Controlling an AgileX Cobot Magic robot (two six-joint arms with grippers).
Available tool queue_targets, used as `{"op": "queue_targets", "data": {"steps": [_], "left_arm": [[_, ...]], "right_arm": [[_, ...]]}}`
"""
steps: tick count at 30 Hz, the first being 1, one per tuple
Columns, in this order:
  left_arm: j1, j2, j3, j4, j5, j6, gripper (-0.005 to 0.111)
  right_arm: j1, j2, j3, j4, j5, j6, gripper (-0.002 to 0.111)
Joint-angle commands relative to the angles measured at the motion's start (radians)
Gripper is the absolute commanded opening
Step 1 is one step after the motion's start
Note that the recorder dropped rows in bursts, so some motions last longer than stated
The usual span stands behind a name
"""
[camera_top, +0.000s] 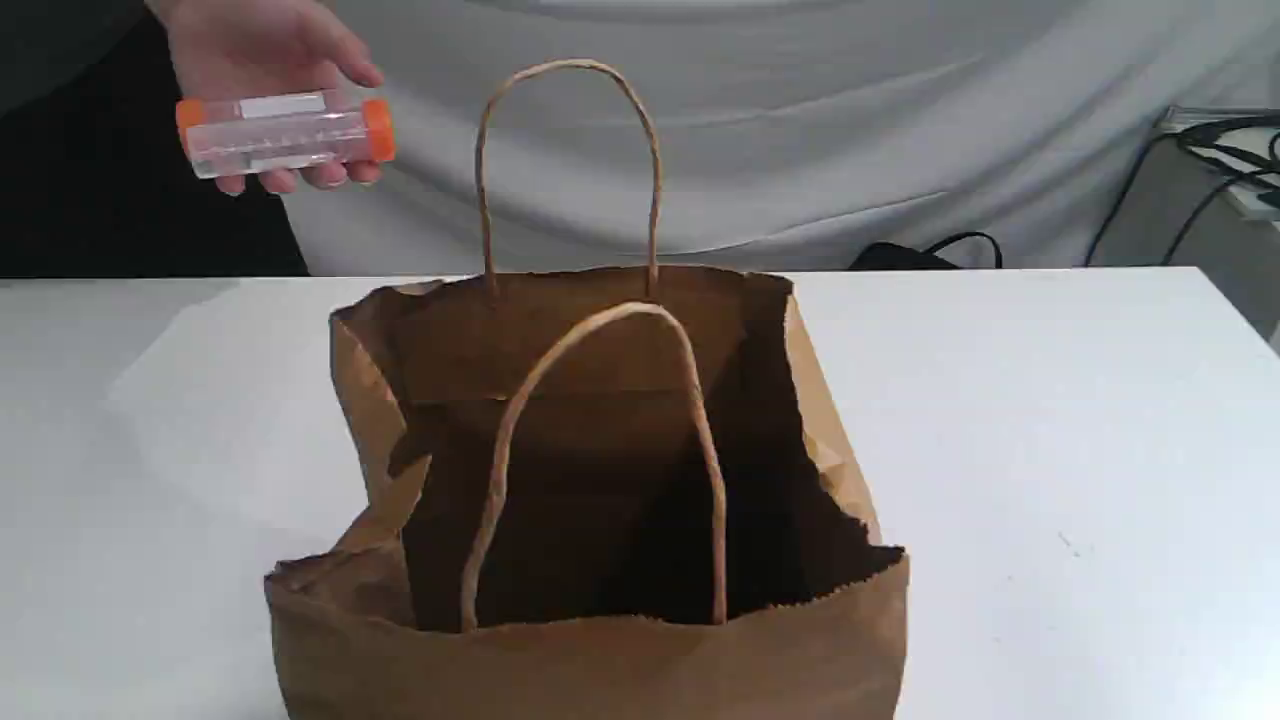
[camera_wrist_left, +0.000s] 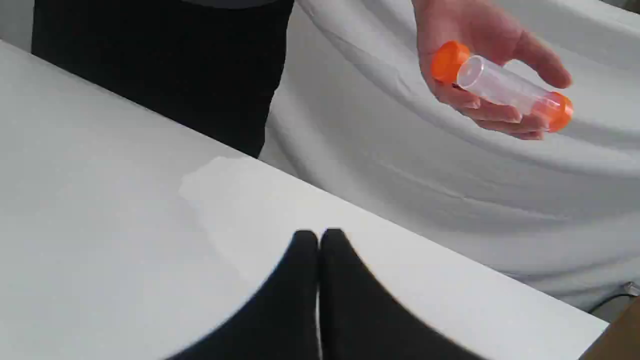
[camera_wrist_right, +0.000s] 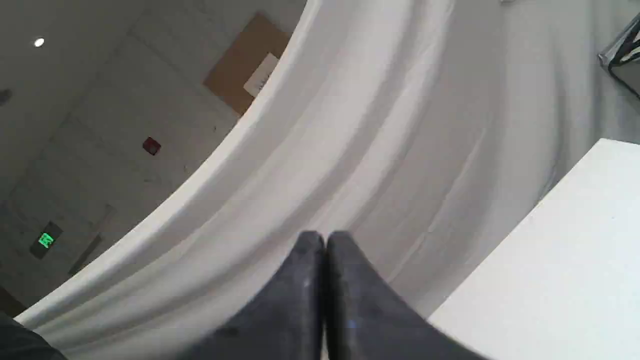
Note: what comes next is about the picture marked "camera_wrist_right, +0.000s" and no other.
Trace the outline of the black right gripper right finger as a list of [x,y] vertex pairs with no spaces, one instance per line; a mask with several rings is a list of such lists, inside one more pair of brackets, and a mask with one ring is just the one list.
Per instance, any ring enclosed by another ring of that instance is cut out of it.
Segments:
[[326,244],[330,360],[479,360],[429,324],[375,271],[346,231]]

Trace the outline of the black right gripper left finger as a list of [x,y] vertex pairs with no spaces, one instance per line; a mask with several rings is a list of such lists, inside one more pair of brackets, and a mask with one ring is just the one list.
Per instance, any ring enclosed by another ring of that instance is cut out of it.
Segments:
[[265,287],[190,349],[192,360],[319,360],[325,245],[302,232]]

